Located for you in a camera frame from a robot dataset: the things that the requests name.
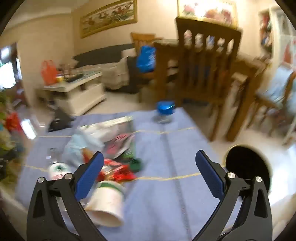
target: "gold picture frame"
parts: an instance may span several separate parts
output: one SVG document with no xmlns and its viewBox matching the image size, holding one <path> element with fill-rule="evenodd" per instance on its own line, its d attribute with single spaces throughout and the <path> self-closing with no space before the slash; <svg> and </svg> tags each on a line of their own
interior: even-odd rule
<svg viewBox="0 0 296 241">
<path fill-rule="evenodd" d="M 238 28 L 236 3 L 226 0 L 178 0 L 178 16 Z"/>
<path fill-rule="evenodd" d="M 136 22 L 137 0 L 120 0 L 81 17 L 80 37 Z"/>
</svg>

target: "trash can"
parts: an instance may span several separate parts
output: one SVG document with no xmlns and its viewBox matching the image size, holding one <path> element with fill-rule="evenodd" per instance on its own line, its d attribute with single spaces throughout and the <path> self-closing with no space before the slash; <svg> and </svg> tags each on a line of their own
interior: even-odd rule
<svg viewBox="0 0 296 241">
<path fill-rule="evenodd" d="M 234 145 L 227 151 L 224 162 L 227 171 L 235 173 L 239 178 L 261 177 L 269 193 L 272 169 L 259 150 L 249 145 Z"/>
</svg>

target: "white paper cup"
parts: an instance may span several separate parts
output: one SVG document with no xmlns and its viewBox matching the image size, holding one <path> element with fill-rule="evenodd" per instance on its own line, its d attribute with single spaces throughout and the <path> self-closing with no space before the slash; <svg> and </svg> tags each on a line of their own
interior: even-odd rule
<svg viewBox="0 0 296 241">
<path fill-rule="evenodd" d="M 102 181 L 94 191 L 85 210 L 95 225 L 123 225 L 123 186 L 114 181 Z"/>
</svg>

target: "metal pivot bolt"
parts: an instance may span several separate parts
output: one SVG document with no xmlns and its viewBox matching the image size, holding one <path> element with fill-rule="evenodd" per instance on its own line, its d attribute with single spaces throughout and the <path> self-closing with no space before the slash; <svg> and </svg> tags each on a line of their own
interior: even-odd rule
<svg viewBox="0 0 296 241">
<path fill-rule="evenodd" d="M 70 180 L 72 178 L 72 174 L 71 173 L 67 173 L 65 175 L 65 179 Z"/>
<path fill-rule="evenodd" d="M 227 176 L 231 179 L 235 178 L 235 174 L 233 172 L 227 173 Z"/>
<path fill-rule="evenodd" d="M 257 182 L 259 182 L 259 183 L 260 183 L 260 182 L 262 182 L 262 178 L 261 178 L 261 177 L 259 177 L 259 176 L 256 176 L 256 178 L 255 178 L 255 179 L 256 179 L 256 181 L 257 181 Z"/>
<path fill-rule="evenodd" d="M 39 183 L 43 183 L 44 182 L 44 178 L 43 177 L 38 178 L 38 182 Z"/>
</svg>

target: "blue gripper pad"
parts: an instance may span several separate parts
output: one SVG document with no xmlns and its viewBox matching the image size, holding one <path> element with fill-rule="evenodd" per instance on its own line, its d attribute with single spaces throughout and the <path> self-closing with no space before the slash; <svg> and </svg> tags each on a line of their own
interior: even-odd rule
<svg viewBox="0 0 296 241">
<path fill-rule="evenodd" d="M 224 197 L 224 183 L 219 174 L 215 171 L 212 165 L 219 165 L 213 163 L 203 150 L 199 150 L 195 156 L 195 163 L 198 167 L 202 177 L 204 178 L 207 186 L 209 187 L 212 195 L 220 200 Z"/>
<path fill-rule="evenodd" d="M 83 168 L 82 166 L 84 165 L 88 165 L 88 167 L 86 168 L 84 173 L 82 173 L 79 180 L 76 182 L 75 197 L 77 201 L 86 198 L 89 190 L 94 184 L 99 172 L 104 165 L 103 154 L 100 152 L 96 152 L 94 156 L 89 160 L 88 164 L 83 164 L 80 167 Z"/>
</svg>

